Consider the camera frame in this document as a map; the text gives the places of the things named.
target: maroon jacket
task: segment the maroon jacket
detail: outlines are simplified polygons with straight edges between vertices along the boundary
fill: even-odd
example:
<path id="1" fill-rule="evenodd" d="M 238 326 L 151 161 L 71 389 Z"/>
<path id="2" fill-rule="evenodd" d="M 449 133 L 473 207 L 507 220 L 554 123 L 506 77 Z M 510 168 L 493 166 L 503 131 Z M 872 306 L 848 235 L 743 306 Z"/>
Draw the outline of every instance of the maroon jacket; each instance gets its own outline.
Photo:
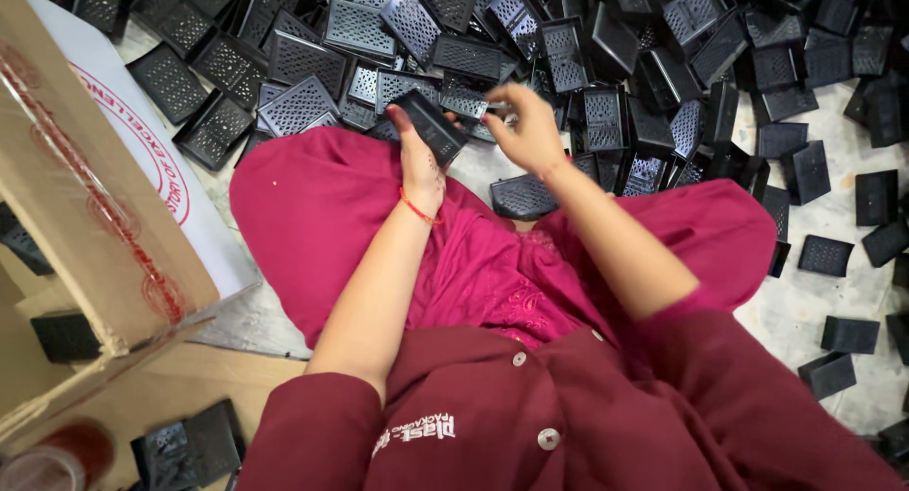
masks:
<path id="1" fill-rule="evenodd" d="M 347 375 L 272 392 L 239 490 L 904 489 L 732 315 L 645 328 L 656 379 L 636 382 L 590 329 L 533 352 L 406 332 L 384 410 Z"/>

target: woman's left hand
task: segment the woman's left hand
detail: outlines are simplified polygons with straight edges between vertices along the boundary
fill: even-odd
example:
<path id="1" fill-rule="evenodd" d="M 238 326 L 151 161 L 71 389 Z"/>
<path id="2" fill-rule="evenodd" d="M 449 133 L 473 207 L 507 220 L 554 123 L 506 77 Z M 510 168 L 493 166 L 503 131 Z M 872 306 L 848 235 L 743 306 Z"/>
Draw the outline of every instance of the woman's left hand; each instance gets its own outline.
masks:
<path id="1" fill-rule="evenodd" d="M 446 169 L 436 164 L 433 152 L 416 133 L 410 117 L 400 107 L 388 104 L 388 117 L 401 136 L 401 169 L 403 193 L 423 214 L 435 218 L 446 196 Z M 446 113 L 454 122 L 454 113 Z"/>

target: concrete floor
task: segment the concrete floor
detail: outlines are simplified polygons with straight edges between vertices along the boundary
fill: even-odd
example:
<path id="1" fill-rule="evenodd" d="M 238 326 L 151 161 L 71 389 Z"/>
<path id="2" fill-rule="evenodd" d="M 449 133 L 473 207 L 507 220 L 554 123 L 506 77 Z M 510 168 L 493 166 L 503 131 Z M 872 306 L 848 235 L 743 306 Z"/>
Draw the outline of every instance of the concrete floor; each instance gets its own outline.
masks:
<path id="1" fill-rule="evenodd" d="M 125 62 L 141 56 L 157 39 L 130 21 L 118 51 Z M 856 81 L 815 91 L 820 109 L 794 117 L 789 122 L 809 123 L 809 138 L 823 140 L 833 191 L 803 207 L 792 207 L 789 242 L 792 251 L 780 279 L 766 278 L 757 295 L 736 311 L 741 323 L 777 358 L 796 369 L 824 354 L 819 348 L 826 315 L 883 321 L 890 312 L 899 312 L 906 298 L 890 285 L 892 263 L 874 269 L 861 246 L 870 228 L 857 228 L 855 219 L 855 178 L 857 173 L 906 168 L 903 148 L 871 149 L 867 133 L 842 115 Z M 162 116 L 171 135 L 176 128 Z M 747 95 L 742 97 L 736 118 L 734 141 L 754 153 L 756 125 Z M 208 195 L 224 222 L 243 244 L 230 213 L 228 184 L 237 152 L 218 174 L 195 166 Z M 783 186 L 778 164 L 773 163 L 770 183 Z M 486 203 L 489 184 L 523 172 L 491 144 L 472 141 L 454 161 L 450 175 L 464 183 Z M 905 179 L 901 181 L 901 192 Z M 796 264 L 804 237 L 823 235 L 854 242 L 848 277 L 830 278 L 798 271 Z M 721 263 L 734 267 L 734 262 Z M 284 315 L 274 290 L 264 286 L 230 304 L 216 323 L 197 341 L 273 355 L 306 358 L 310 352 L 303 336 Z M 822 401 L 824 407 L 859 434 L 876 432 L 903 418 L 903 394 L 909 373 L 903 371 L 895 349 L 881 327 L 877 350 L 872 356 L 853 356 L 858 385 Z"/>

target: pile of graters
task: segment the pile of graters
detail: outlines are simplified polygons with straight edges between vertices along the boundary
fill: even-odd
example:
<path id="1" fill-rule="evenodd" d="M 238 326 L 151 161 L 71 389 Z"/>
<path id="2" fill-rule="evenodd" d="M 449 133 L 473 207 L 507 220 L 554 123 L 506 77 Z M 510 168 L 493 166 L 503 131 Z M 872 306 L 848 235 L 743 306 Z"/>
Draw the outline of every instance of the pile of graters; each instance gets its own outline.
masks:
<path id="1" fill-rule="evenodd" d="M 574 164 L 609 192 L 741 185 L 776 219 L 775 277 L 789 253 L 790 205 L 831 190 L 824 142 L 784 122 L 818 108 L 812 89 L 859 78 L 844 114 L 874 148 L 909 138 L 909 0 L 56 1 L 112 39 L 129 14 L 161 38 L 128 67 L 183 124 L 176 145 L 208 170 L 248 134 L 244 155 L 320 126 L 394 139 L 383 116 L 392 101 L 444 164 L 468 138 L 494 142 L 479 124 L 496 107 L 483 94 L 514 80 L 552 105 Z M 754 155 L 732 141 L 741 94 L 759 126 Z M 781 163 L 786 189 L 767 185 L 767 160 Z M 896 258 L 893 282 L 909 287 L 909 199 L 897 198 L 897 179 L 896 170 L 858 175 L 856 220 L 877 226 L 863 240 L 872 264 Z M 529 175 L 491 190 L 505 217 L 557 208 Z M 808 235 L 798 267 L 843 277 L 852 249 Z M 909 365 L 909 314 L 887 323 Z M 876 335 L 876 322 L 829 317 L 822 346 L 832 353 L 800 368 L 802 379 L 818 398 L 854 384 L 850 354 L 872 352 Z M 909 459 L 909 423 L 881 440 L 894 464 Z"/>

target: woman's right hand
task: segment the woman's right hand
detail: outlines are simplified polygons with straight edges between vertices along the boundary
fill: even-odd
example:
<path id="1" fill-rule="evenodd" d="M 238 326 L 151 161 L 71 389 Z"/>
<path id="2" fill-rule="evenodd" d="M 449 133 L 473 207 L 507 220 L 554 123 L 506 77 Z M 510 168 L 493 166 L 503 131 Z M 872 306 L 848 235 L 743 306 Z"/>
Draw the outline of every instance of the woman's right hand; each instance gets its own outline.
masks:
<path id="1" fill-rule="evenodd" d="M 508 159 L 540 179 L 567 162 L 553 108 L 533 90 L 510 82 L 487 93 L 486 100 L 508 102 L 517 113 L 514 131 L 497 116 L 483 116 L 483 124 Z"/>

